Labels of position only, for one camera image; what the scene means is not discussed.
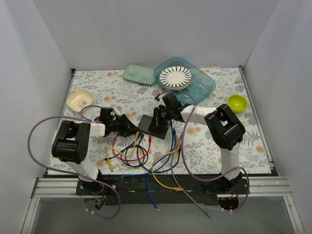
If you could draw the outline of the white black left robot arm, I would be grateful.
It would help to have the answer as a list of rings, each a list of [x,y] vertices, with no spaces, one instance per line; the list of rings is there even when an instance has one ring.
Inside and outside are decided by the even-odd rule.
[[[93,195],[103,191],[104,184],[98,179],[100,171],[88,157],[89,139],[106,137],[112,132],[128,137],[139,132],[125,114],[113,108],[101,108],[99,117],[91,123],[62,121],[52,145],[52,156],[69,165],[79,178],[87,181],[87,189]]]

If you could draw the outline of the black network switch box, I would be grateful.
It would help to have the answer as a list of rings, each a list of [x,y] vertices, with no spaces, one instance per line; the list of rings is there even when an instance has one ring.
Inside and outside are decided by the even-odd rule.
[[[144,133],[158,137],[160,139],[165,139],[169,129],[169,122],[164,121],[163,123],[156,125],[155,117],[143,115],[138,124],[138,128]]]

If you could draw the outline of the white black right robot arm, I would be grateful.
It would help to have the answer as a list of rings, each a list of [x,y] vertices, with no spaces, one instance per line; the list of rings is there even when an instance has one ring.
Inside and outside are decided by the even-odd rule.
[[[220,179],[220,187],[227,194],[237,190],[238,183],[242,179],[239,167],[239,148],[245,134],[245,127],[230,107],[226,104],[214,108],[191,104],[183,105],[172,92],[160,93],[155,100],[158,101],[158,106],[154,108],[150,128],[163,127],[165,122],[170,120],[184,122],[185,125],[181,133],[181,143],[184,143],[187,124],[199,123],[208,127],[214,142],[220,148],[222,160],[220,175],[213,179],[201,179],[188,168],[184,156],[184,146],[181,146],[182,161],[189,175],[202,182],[213,182]]]

